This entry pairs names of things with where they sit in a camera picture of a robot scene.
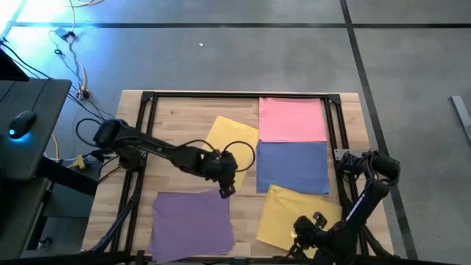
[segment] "pink cloth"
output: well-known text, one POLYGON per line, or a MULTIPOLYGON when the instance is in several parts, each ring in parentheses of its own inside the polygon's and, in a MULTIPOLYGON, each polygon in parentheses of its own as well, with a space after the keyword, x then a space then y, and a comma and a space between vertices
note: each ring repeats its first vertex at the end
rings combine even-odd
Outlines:
POLYGON ((260 98, 258 108, 263 142, 327 140, 320 99, 260 98))

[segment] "cloth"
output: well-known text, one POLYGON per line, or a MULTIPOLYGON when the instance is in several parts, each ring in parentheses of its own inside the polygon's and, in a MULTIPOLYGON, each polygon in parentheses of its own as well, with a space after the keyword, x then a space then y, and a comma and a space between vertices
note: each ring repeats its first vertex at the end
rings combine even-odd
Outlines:
POLYGON ((217 190, 159 192, 152 210, 149 251, 157 264, 194 255, 225 254, 235 244, 229 199, 222 199, 217 190))
MULTIPOLYGON (((247 142, 255 150, 258 142, 258 130, 231 119, 218 116, 214 121, 206 141, 221 152, 228 144, 234 141, 247 142)), ((203 149, 211 151, 209 146, 206 145, 203 146, 203 149)), ((244 144, 233 144, 229 147, 228 151, 233 154, 238 169, 245 169, 252 162, 252 159, 254 159, 252 157, 252 151, 244 144)), ((240 189, 246 173, 247 172, 235 173, 234 187, 236 191, 240 189)))
POLYGON ((270 184, 305 194, 328 194, 326 143, 258 143, 257 192, 270 184))
MULTIPOLYGON (((293 245, 291 233, 294 232, 294 222, 300 216, 307 216, 315 222, 312 216, 317 211, 327 219, 324 230, 330 229, 341 219, 341 207, 324 201, 321 196, 299 194, 271 185, 258 227, 257 240, 289 250, 293 245)), ((305 251, 311 258, 314 253, 312 248, 305 251)))
POLYGON ((264 142, 327 140, 320 99, 260 98, 259 129, 264 142))

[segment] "purple cloth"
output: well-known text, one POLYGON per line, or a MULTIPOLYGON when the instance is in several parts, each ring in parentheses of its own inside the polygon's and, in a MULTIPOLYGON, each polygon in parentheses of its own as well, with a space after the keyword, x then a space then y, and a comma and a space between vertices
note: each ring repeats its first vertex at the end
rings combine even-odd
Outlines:
POLYGON ((194 255, 226 254, 235 244, 229 199, 222 199, 217 190, 159 192, 152 210, 149 251, 158 264, 194 255))
POLYGON ((304 194, 328 194, 327 144, 264 143, 257 145, 257 192, 270 184, 304 194))

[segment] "desk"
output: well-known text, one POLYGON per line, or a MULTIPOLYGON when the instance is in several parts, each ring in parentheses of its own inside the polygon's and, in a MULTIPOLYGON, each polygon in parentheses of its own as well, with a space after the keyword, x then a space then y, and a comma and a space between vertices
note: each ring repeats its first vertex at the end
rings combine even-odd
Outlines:
MULTIPOLYGON (((134 125, 141 94, 142 91, 123 91, 117 117, 134 125)), ((350 148, 368 149, 368 135, 358 94, 340 93, 340 96, 350 148)), ((147 126, 148 113, 149 108, 146 109, 144 115, 143 128, 147 126)), ((258 128, 258 99, 160 97, 152 136, 172 144, 181 144, 198 138, 205 139, 217 116, 224 116, 258 128)), ((339 196, 330 148, 327 151, 327 161, 329 165, 330 194, 323 197, 332 203, 338 204, 339 196)), ((103 173, 110 171, 115 166, 115 163, 107 166, 103 173)), ((118 170, 99 185, 82 243, 84 250, 92 248, 113 223, 121 196, 123 180, 124 170, 118 170)), ((361 192, 364 180, 360 179, 357 184, 358 190, 361 192)), ((147 251, 148 249, 152 230, 151 205, 157 191, 200 192, 215 187, 217 187, 217 183, 206 182, 201 178, 180 172, 167 160, 150 155, 147 161, 141 203, 138 210, 132 253, 136 253, 137 250, 147 251)), ((236 243, 233 250, 227 254, 228 256, 271 257, 286 254, 284 250, 255 240, 265 198, 265 194, 257 194, 256 192, 256 173, 253 166, 247 172, 241 189, 233 195, 230 202, 230 218, 236 243)), ((368 220, 368 226, 384 248, 392 252, 392 243, 383 203, 376 207, 368 220)), ((127 223, 124 223, 119 250, 124 249, 126 232, 127 223)))
MULTIPOLYGON (((5 169, 5 174, 30 179, 43 157, 71 82, 31 79, 28 82, 13 83, 0 81, 0 99, 13 85, 0 103, 0 167, 5 169), (10 121, 21 111, 31 110, 36 99, 38 101, 34 112, 37 118, 28 142, 13 143, 8 136, 10 121)), ((24 183, 2 181, 0 259, 20 256, 48 183, 49 181, 43 178, 34 178, 24 183)))

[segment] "black desk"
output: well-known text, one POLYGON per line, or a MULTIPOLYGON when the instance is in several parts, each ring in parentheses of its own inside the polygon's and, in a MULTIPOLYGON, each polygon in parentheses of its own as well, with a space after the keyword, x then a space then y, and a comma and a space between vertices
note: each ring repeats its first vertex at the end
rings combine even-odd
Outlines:
MULTIPOLYGON (((0 99, 12 84, 0 81, 0 99)), ((25 180, 35 174, 70 87, 71 81, 59 79, 16 82, 0 103, 0 167, 5 168, 6 174, 25 180), (7 133, 10 120, 23 110, 31 110, 36 99, 37 118, 29 137, 22 142, 11 141, 7 133)), ((0 259, 20 256, 48 184, 43 178, 25 183, 2 181, 0 259)))

